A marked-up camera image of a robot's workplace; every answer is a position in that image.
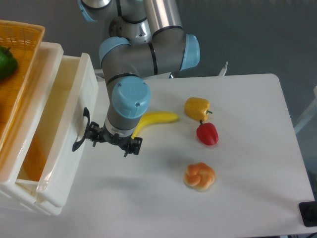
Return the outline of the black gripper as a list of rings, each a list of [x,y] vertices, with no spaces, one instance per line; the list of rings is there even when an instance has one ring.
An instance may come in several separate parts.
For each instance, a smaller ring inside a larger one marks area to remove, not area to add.
[[[105,127],[92,121],[88,127],[87,139],[92,141],[93,147],[97,143],[109,143],[124,150],[124,157],[129,154],[139,155],[143,139],[140,137],[131,138],[130,136],[121,137],[119,133],[111,134]]]

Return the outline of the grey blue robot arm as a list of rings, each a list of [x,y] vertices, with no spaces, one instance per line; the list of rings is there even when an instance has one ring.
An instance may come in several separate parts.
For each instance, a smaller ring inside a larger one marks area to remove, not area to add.
[[[184,32],[174,0],[80,0],[78,5],[87,21],[120,18],[132,27],[99,47],[109,108],[103,126],[88,121],[83,139],[138,155],[142,139],[132,134],[151,98],[144,78],[196,67],[199,42]]]

